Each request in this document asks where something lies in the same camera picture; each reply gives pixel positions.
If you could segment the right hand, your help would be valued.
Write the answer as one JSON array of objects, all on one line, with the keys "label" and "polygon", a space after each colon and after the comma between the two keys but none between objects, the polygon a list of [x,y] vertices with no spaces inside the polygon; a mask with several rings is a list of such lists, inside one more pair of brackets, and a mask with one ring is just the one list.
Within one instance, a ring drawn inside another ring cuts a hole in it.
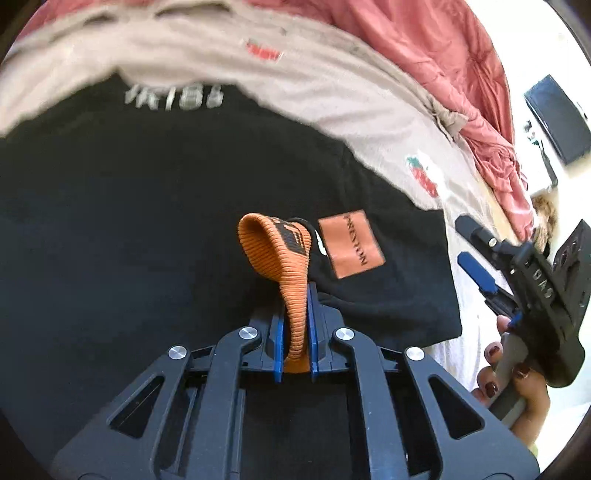
[{"label": "right hand", "polygon": [[[499,392],[499,380],[494,367],[503,358],[504,350],[500,341],[495,341],[485,348],[488,366],[477,375],[477,388],[472,395],[482,404],[486,404]],[[513,424],[511,431],[528,449],[532,450],[547,418],[551,401],[545,378],[524,363],[518,363],[512,369],[512,384],[526,402],[526,407]]]}]

